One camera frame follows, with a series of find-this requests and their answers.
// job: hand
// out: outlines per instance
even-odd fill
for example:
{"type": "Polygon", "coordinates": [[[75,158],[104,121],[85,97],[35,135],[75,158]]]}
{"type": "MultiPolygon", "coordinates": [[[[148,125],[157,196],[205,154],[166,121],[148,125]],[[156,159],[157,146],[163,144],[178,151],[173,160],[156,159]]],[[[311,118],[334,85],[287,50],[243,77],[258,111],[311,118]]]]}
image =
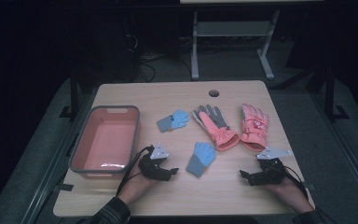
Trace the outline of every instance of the hand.
{"type": "Polygon", "coordinates": [[[140,173],[138,164],[135,164],[130,176],[138,175],[129,179],[118,194],[118,198],[126,205],[130,205],[158,182],[157,180],[146,178],[140,173]]]}
{"type": "Polygon", "coordinates": [[[274,193],[281,201],[292,207],[297,213],[306,213],[315,210],[308,202],[295,182],[285,177],[279,185],[265,185],[267,190],[274,193]]]}

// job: table leg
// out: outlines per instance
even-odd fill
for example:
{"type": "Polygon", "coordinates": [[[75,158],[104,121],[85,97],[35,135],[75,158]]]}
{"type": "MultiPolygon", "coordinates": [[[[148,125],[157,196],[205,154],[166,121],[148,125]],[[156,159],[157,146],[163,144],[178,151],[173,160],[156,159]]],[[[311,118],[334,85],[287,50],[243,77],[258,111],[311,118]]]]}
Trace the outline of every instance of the table leg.
{"type": "Polygon", "coordinates": [[[197,11],[194,12],[193,22],[193,51],[191,52],[191,80],[198,80],[199,75],[199,59],[197,57],[197,11]]]}
{"type": "Polygon", "coordinates": [[[275,26],[279,17],[280,10],[276,10],[272,16],[271,22],[268,27],[266,34],[266,42],[262,49],[257,50],[258,58],[260,59],[261,65],[263,66],[264,73],[268,79],[273,79],[274,74],[272,73],[269,61],[267,60],[267,51],[269,49],[269,43],[271,42],[272,35],[274,34],[275,26]]]}

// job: dark sleeve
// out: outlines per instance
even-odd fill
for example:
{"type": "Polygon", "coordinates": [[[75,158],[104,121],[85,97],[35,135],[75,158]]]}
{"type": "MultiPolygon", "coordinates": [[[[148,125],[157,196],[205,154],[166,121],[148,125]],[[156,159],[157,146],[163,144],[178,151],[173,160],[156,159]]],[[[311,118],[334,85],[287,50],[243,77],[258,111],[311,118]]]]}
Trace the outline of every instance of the dark sleeve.
{"type": "Polygon", "coordinates": [[[326,224],[322,214],[317,210],[299,214],[292,221],[295,224],[326,224]]]}
{"type": "Polygon", "coordinates": [[[123,224],[127,223],[130,218],[130,209],[119,198],[113,198],[97,214],[91,217],[84,224],[123,224]]]}

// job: small blue glove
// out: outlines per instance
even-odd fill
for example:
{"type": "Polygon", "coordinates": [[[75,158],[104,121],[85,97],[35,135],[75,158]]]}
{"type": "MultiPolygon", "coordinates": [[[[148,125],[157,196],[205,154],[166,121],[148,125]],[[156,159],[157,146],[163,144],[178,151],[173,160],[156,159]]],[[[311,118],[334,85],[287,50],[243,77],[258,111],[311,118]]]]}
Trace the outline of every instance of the small blue glove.
{"type": "Polygon", "coordinates": [[[178,109],[168,117],[157,121],[157,125],[159,130],[164,133],[169,130],[183,128],[187,125],[188,121],[188,114],[185,111],[178,109]]]}
{"type": "Polygon", "coordinates": [[[211,165],[214,158],[216,158],[214,147],[209,143],[198,142],[186,170],[196,177],[201,177],[205,168],[211,165]]]}
{"type": "Polygon", "coordinates": [[[188,114],[183,110],[176,110],[172,114],[172,124],[173,129],[183,128],[187,125],[189,121],[188,114]]]}

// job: person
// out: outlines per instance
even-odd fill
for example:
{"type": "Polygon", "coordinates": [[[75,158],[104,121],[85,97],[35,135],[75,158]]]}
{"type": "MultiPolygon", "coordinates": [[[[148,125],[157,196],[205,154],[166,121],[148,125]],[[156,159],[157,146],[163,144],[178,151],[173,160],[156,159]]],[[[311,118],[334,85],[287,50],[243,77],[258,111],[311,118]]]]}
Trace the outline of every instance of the person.
{"type": "MultiPolygon", "coordinates": [[[[140,170],[135,165],[131,172],[139,174],[140,170]]],[[[127,223],[131,216],[129,205],[157,183],[157,180],[146,178],[143,175],[131,178],[117,197],[112,198],[93,217],[85,220],[82,224],[127,223]]],[[[289,178],[285,177],[279,185],[269,184],[264,187],[297,212],[297,215],[292,219],[294,224],[326,223],[322,214],[312,207],[303,192],[289,178]]]]}

